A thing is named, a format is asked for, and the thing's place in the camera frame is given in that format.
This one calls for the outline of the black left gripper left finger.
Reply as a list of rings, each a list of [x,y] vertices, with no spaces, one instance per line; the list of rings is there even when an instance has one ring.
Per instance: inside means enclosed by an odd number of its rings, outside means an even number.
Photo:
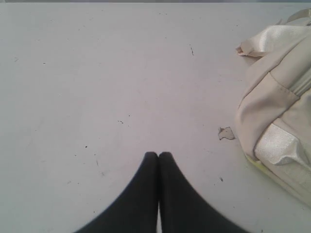
[[[158,214],[158,156],[145,153],[134,177],[102,213],[78,233],[155,233]]]

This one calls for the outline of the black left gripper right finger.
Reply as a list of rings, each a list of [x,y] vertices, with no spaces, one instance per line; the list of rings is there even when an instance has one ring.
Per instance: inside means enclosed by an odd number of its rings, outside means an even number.
[[[185,178],[173,155],[158,157],[159,207],[164,233],[244,233],[245,230],[210,206]]]

